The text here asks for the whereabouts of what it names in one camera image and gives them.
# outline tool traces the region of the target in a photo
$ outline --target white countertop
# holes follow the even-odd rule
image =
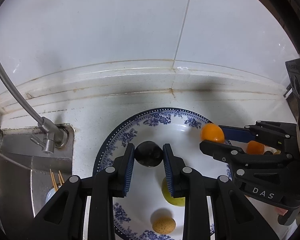
[[[73,174],[85,178],[92,175],[96,155],[107,135],[130,116],[156,107],[184,108],[217,124],[237,127],[254,124],[257,120],[295,122],[283,96],[251,92],[139,92],[43,104],[36,106],[35,110],[55,123],[72,125],[75,130]],[[24,110],[14,111],[2,118],[3,129],[35,125]],[[276,222],[273,208],[264,203],[258,204],[257,208],[282,238],[288,227]]]

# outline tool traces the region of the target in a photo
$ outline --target white tile wall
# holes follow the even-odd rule
[[[298,58],[287,34],[258,0],[190,0],[177,60],[255,73],[288,85]]]
[[[114,94],[161,91],[252,92],[282,98],[285,87],[240,70],[173,60],[134,60],[101,63],[37,78],[18,86],[32,106]],[[21,109],[6,91],[0,95],[0,113]]]
[[[185,18],[188,1],[5,0],[0,60],[16,85],[140,59],[207,63],[216,72],[225,66],[287,85],[284,62],[298,55],[258,0],[190,0]]]
[[[5,0],[0,61],[19,85],[84,65],[173,59],[187,1]]]

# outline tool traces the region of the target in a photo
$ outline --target blue and white plate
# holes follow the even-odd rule
[[[116,127],[102,144],[93,175],[113,164],[125,152],[128,143],[137,147],[143,141],[154,141],[162,147],[170,143],[175,156],[202,175],[217,178],[230,176],[226,163],[203,155],[199,149],[201,128],[210,121],[191,111],[180,108],[156,108],[136,114]],[[154,168],[134,163],[130,190],[125,198],[114,198],[115,232],[124,240],[180,240],[183,233],[184,207],[169,204],[162,195],[161,183],[165,178],[163,162]],[[210,233],[214,233],[212,208],[208,197]],[[152,230],[152,222],[162,215],[176,221],[169,235]]]

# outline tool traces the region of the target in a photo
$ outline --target sink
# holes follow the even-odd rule
[[[38,128],[4,130],[0,145],[0,226],[9,239],[18,239],[34,216],[44,206],[52,189],[50,169],[64,180],[72,174],[74,130],[70,125],[58,126],[69,134],[67,144],[46,154],[30,141],[30,134],[40,140]]]

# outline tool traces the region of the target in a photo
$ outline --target orange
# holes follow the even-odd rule
[[[222,129],[214,123],[207,123],[200,132],[201,140],[224,143],[225,135]]]
[[[256,141],[249,141],[247,146],[247,154],[263,154],[265,145]]]

